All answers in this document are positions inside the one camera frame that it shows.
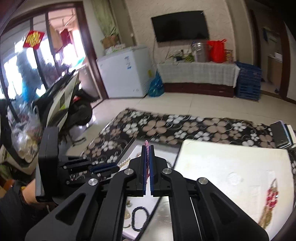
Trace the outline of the black sleeve left forearm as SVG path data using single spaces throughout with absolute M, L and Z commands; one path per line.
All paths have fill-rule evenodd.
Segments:
M 30 209 L 21 186 L 15 182 L 1 198 L 1 240 L 25 240 L 31 226 Z

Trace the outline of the person's left hand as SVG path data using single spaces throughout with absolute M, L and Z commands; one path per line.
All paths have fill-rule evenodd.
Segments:
M 23 190 L 22 195 L 25 202 L 29 205 L 38 204 L 36 200 L 36 179 L 33 179 Z

